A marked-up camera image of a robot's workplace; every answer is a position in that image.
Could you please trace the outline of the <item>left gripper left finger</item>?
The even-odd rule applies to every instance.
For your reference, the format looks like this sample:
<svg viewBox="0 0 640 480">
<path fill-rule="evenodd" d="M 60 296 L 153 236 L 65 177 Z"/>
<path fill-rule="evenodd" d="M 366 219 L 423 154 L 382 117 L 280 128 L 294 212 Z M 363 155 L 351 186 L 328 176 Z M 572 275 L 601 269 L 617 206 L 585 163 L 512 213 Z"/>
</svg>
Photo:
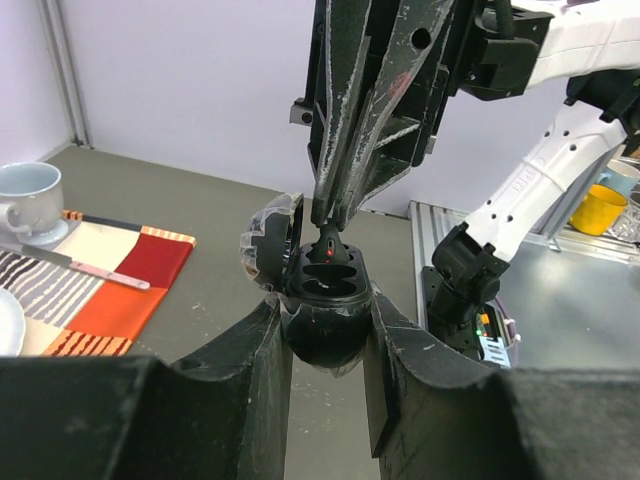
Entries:
<svg viewBox="0 0 640 480">
<path fill-rule="evenodd" d="M 5 479 L 280 479 L 292 355 L 276 300 L 172 364 L 1 363 Z"/>
</svg>

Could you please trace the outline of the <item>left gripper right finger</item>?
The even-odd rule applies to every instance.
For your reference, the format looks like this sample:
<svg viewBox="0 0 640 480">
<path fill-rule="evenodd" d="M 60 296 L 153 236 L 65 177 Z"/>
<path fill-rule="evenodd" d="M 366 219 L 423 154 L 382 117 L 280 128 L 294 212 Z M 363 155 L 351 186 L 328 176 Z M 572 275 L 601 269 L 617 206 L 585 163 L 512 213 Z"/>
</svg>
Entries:
<svg viewBox="0 0 640 480">
<path fill-rule="evenodd" d="M 384 479 L 635 479 L 639 375 L 499 369 L 449 348 L 374 290 L 364 350 Z"/>
</svg>

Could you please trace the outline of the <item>black earbud case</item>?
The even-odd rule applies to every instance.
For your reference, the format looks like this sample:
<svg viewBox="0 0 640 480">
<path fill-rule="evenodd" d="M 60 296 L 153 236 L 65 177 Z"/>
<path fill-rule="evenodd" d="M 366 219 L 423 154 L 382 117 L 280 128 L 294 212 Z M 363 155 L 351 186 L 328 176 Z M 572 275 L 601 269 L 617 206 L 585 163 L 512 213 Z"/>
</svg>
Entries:
<svg viewBox="0 0 640 480">
<path fill-rule="evenodd" d="M 273 198 L 240 237 L 247 277 L 277 303 L 284 340 L 295 355 L 339 378 L 362 359 L 371 325 L 372 287 L 360 250 L 345 243 L 347 264 L 312 263 L 302 244 L 304 196 Z"/>
</svg>

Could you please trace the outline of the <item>black earbud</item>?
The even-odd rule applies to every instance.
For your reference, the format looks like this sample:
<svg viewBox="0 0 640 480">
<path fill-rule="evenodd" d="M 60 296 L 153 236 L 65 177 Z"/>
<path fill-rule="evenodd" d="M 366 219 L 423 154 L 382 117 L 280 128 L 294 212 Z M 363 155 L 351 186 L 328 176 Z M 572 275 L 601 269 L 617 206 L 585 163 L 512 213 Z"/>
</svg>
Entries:
<svg viewBox="0 0 640 480">
<path fill-rule="evenodd" d="M 308 257 L 312 263 L 344 265 L 349 262 L 349 253 L 333 223 L 327 223 L 320 228 L 320 237 L 312 245 Z"/>
</svg>

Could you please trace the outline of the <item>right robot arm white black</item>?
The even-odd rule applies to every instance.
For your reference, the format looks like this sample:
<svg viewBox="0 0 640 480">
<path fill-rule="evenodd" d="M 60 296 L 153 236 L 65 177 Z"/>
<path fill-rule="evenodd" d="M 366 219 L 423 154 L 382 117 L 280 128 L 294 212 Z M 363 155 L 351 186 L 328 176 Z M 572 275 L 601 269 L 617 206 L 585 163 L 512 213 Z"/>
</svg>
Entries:
<svg viewBox="0 0 640 480">
<path fill-rule="evenodd" d="M 566 78 L 552 124 L 508 178 L 437 245 L 428 328 L 471 358 L 475 318 L 525 236 L 639 127 L 635 1 L 319 1 L 302 105 L 312 222 L 346 228 L 428 154 L 449 97 L 493 101 Z"/>
</svg>

